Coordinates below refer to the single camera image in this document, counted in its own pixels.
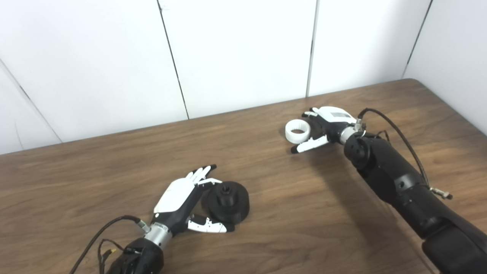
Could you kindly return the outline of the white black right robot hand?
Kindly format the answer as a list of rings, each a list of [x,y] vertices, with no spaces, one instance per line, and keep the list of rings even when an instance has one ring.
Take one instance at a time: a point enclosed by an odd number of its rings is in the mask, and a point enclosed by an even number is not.
[[[301,116],[309,118],[312,123],[315,123],[320,129],[320,133],[303,141],[298,141],[290,149],[292,154],[299,154],[329,143],[344,145],[349,137],[358,132],[359,128],[357,119],[338,107],[312,107]]]

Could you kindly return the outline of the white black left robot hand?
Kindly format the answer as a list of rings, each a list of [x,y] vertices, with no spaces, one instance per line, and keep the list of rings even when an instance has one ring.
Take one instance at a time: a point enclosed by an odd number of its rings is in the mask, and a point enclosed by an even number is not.
[[[232,224],[193,213],[203,193],[221,183],[209,177],[216,168],[215,164],[203,166],[171,182],[154,207],[151,223],[167,227],[173,237],[188,229],[202,233],[233,232]]]

